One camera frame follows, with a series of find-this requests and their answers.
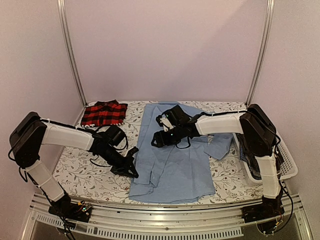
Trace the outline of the light blue long sleeve shirt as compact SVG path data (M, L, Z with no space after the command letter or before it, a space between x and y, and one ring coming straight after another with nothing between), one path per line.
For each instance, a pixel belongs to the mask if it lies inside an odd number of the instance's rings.
M145 106L138 135L135 168L138 178L130 184L129 199L143 203L185 204L216 193L209 158L222 160L230 150L233 135L215 134L183 139L178 146L157 148L151 145L160 131L156 117L174 107L175 102L149 103Z

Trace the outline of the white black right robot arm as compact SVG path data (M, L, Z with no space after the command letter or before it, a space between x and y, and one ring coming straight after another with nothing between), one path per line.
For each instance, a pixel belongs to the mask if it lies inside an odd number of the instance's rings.
M257 104L241 111L219 113L202 112L188 115L176 105L156 117L163 129L153 134L151 145L162 148L208 135L233 134L237 145L255 158L262 180L262 204L258 213L269 218L278 210L283 190L280 186L280 159L278 145L281 142L271 120Z

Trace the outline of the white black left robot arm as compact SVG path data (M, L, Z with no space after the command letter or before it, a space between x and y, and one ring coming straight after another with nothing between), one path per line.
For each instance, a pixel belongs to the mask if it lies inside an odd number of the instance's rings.
M125 132L116 125L105 131L98 131L44 119L37 112L31 111L9 136L8 158L24 170L24 176L33 180L63 217L70 217L75 211L74 205L68 193L41 161L42 146L87 151L104 159L111 166L113 174L138 178L139 174L134 165L134 154L138 152L138 148L128 149L126 155L122 155L118 148L118 145L127 139Z

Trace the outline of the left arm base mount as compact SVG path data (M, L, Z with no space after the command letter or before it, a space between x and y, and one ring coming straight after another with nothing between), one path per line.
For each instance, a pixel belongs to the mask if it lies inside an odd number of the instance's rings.
M59 200L51 203L48 212L58 217L88 223L92 210L92 205L84 201L73 203L70 200Z

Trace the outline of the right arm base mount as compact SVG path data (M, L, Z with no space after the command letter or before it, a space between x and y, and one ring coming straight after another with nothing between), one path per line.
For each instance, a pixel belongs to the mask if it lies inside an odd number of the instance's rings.
M245 223L274 218L285 213L282 202L276 199L263 198L262 203L241 208L241 218Z

